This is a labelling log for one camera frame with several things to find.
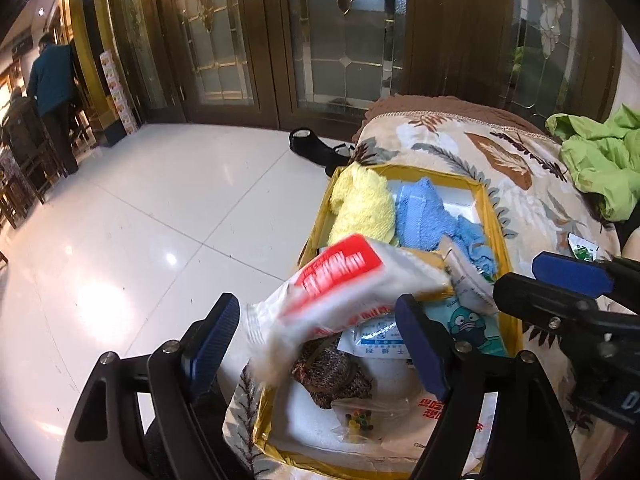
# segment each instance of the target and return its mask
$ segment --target white plastic bag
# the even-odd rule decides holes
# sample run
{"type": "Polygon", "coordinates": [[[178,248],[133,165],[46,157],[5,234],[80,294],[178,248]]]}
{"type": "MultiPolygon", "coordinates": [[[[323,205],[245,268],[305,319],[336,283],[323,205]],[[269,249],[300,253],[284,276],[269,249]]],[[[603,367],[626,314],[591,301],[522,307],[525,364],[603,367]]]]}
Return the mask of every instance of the white plastic bag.
{"type": "MultiPolygon", "coordinates": [[[[462,474],[468,473],[478,465],[486,452],[491,428],[494,424],[497,400],[497,392],[484,394],[476,435],[471,444],[462,474]]],[[[443,403],[439,402],[435,396],[423,392],[423,395],[414,401],[414,405],[408,415],[394,421],[393,429],[386,432],[381,446],[388,451],[419,459],[431,438],[443,408],[443,403]]]]}
{"type": "Polygon", "coordinates": [[[351,235],[329,247],[267,300],[242,313],[254,373],[279,384],[305,341],[392,311],[402,294],[440,292],[447,275],[391,245],[351,235]]]}

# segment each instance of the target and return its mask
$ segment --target dark jacket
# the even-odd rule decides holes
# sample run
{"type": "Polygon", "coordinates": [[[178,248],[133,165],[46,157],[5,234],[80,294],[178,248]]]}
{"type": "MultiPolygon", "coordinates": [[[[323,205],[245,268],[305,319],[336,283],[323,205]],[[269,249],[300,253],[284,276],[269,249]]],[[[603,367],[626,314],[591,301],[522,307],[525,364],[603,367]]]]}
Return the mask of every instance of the dark jacket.
{"type": "Polygon", "coordinates": [[[33,100],[28,97],[12,99],[2,121],[2,143],[11,147],[16,162],[23,164],[35,155],[43,141],[42,123],[33,100]]]}
{"type": "Polygon", "coordinates": [[[49,45],[33,62],[27,95],[36,98],[40,116],[75,95],[73,60],[68,45],[49,45]]]}

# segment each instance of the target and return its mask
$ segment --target white tile floor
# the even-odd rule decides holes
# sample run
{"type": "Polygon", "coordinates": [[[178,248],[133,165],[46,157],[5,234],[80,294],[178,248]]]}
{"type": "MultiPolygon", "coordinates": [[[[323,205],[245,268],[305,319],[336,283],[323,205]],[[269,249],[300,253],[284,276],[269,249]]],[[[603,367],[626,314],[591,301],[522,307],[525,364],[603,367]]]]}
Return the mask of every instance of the white tile floor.
{"type": "MultiPolygon", "coordinates": [[[[93,150],[17,230],[5,226],[0,421],[42,480],[99,355],[179,338],[222,292],[266,298],[292,273],[326,185],[283,132],[153,125],[93,150]]],[[[225,393],[246,360],[237,333],[225,393]]]]}

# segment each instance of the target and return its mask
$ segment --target green jacket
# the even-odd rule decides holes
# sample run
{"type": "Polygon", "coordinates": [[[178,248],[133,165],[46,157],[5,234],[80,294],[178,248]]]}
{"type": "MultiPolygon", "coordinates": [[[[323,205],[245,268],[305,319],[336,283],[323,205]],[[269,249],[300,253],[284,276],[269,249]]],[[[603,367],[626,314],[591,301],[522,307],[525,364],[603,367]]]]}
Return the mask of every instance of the green jacket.
{"type": "Polygon", "coordinates": [[[640,200],[640,112],[622,105],[604,123],[555,114],[546,127],[564,141],[560,153],[575,187],[603,196],[607,220],[627,220],[640,200]]]}

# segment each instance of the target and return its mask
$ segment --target stacked boxes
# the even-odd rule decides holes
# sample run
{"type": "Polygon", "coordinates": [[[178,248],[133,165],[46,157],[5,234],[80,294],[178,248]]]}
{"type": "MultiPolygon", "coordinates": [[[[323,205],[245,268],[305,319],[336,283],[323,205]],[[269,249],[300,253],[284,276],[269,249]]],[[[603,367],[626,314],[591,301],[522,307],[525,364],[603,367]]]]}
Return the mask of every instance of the stacked boxes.
{"type": "Polygon", "coordinates": [[[130,135],[138,130],[138,125],[133,116],[133,112],[127,103],[127,99],[124,95],[124,90],[120,84],[120,78],[118,77],[118,71],[116,65],[113,62],[113,54],[111,50],[107,50],[100,54],[100,63],[102,64],[102,70],[104,76],[107,79],[107,85],[113,98],[113,104],[116,107],[116,111],[122,121],[125,131],[130,135]]]}

